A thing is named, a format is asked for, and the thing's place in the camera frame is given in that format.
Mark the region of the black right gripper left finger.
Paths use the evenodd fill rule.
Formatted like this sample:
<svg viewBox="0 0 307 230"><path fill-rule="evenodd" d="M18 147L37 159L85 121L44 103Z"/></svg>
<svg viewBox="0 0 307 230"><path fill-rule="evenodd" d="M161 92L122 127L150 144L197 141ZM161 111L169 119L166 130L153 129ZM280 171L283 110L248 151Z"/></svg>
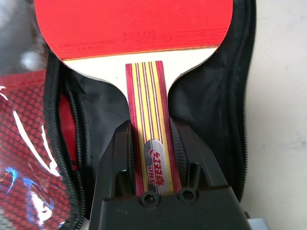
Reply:
<svg viewBox="0 0 307 230"><path fill-rule="evenodd" d="M99 165L90 215L91 230L131 230L126 211L120 217L104 213L103 201L108 198L128 198L136 195L135 158L130 121L116 128Z"/></svg>

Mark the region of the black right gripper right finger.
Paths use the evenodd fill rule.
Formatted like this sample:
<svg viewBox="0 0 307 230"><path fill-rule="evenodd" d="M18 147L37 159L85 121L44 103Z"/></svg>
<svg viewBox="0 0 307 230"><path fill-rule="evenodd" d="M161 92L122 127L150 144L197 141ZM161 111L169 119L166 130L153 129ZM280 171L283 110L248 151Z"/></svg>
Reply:
<svg viewBox="0 0 307 230"><path fill-rule="evenodd" d="M195 190L228 187L215 155L190 125L175 117L170 125L181 186Z"/></svg>

